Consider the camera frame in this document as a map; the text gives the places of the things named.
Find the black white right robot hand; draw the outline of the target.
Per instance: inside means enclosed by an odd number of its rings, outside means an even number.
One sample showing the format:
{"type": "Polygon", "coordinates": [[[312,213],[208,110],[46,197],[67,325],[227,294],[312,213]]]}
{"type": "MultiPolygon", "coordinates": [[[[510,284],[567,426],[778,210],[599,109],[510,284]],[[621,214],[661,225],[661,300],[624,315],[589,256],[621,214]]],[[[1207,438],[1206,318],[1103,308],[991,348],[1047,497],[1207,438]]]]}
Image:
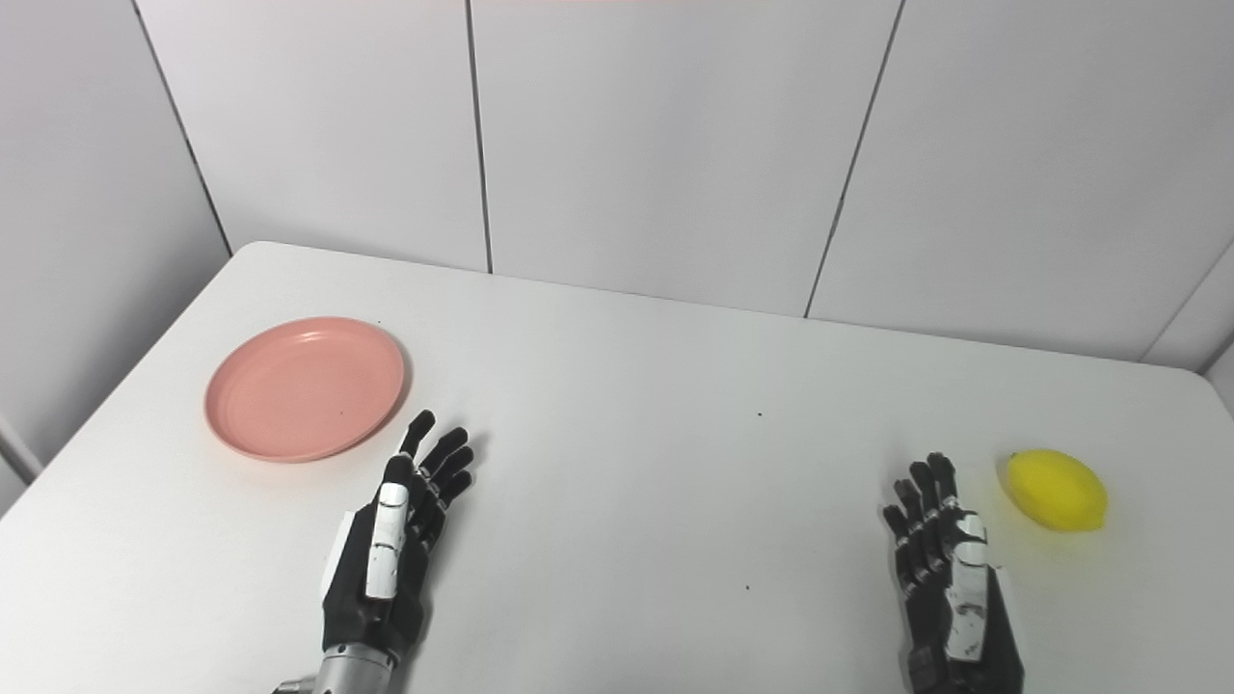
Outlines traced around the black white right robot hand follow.
{"type": "Polygon", "coordinates": [[[882,509],[906,617],[912,693],[1021,693],[1024,663],[979,512],[940,452],[914,461],[882,509]]]}

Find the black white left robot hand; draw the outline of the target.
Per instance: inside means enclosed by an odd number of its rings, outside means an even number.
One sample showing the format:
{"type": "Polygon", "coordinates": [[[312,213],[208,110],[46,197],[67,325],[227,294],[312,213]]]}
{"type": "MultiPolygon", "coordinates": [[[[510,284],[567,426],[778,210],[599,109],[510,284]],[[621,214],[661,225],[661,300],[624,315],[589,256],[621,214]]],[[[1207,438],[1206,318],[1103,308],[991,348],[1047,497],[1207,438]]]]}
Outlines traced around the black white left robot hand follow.
{"type": "Polygon", "coordinates": [[[371,499],[342,524],[325,575],[325,654],[359,645],[399,663],[420,640],[426,619],[420,593],[433,550],[450,504],[474,482],[464,427],[441,435],[418,459],[436,422],[429,410],[413,417],[371,499]]]}

